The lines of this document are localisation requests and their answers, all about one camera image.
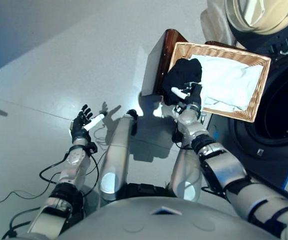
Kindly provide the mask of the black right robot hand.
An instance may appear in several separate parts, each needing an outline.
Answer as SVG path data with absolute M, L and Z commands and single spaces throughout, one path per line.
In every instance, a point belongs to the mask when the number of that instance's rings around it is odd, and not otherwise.
M 184 84 L 184 89 L 179 89 L 175 86 L 171 88 L 171 92 L 180 98 L 180 102 L 185 103 L 188 106 L 202 110 L 201 100 L 202 85 L 197 82 L 188 82 Z

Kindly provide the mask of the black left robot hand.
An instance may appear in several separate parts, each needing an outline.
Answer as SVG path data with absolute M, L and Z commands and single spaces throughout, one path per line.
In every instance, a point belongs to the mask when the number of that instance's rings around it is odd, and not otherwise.
M 91 137 L 89 131 L 101 122 L 107 114 L 106 111 L 101 111 L 98 115 L 93 117 L 93 113 L 88 105 L 83 105 L 70 125 L 72 143 L 79 139 L 84 139 L 86 144 L 90 143 Z

